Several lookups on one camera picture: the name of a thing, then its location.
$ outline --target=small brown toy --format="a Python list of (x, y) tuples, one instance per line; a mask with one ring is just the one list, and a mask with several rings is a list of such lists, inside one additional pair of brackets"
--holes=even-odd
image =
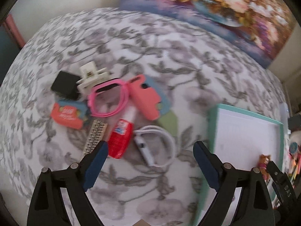
[(263, 179), (268, 182), (270, 180), (270, 174), (266, 171), (266, 166), (271, 160), (271, 155), (260, 155), (257, 167), (262, 173)]

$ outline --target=white bottle cap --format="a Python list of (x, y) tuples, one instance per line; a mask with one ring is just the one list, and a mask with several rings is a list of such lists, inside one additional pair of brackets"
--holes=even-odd
[(129, 105), (126, 107), (121, 119), (134, 123), (136, 114), (137, 114), (137, 108), (135, 106)]

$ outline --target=green sticky note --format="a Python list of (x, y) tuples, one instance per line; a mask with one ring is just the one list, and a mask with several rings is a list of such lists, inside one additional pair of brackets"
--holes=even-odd
[(178, 135), (178, 118), (172, 110), (157, 119), (157, 123), (159, 126), (168, 131), (173, 137)]

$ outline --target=white plastic clip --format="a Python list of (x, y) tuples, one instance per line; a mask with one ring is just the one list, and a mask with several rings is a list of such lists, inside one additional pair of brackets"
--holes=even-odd
[(82, 79), (77, 82), (77, 84), (79, 84), (77, 89), (81, 93), (82, 98), (86, 98), (95, 85), (110, 80), (106, 68), (97, 70), (94, 61), (81, 66), (79, 69), (82, 74)]

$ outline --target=flower painting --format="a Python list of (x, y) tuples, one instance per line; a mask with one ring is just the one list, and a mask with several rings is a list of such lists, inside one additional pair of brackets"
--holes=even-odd
[(120, 8), (202, 27), (239, 47), (264, 68), (280, 52), (296, 24), (283, 0), (121, 0)]

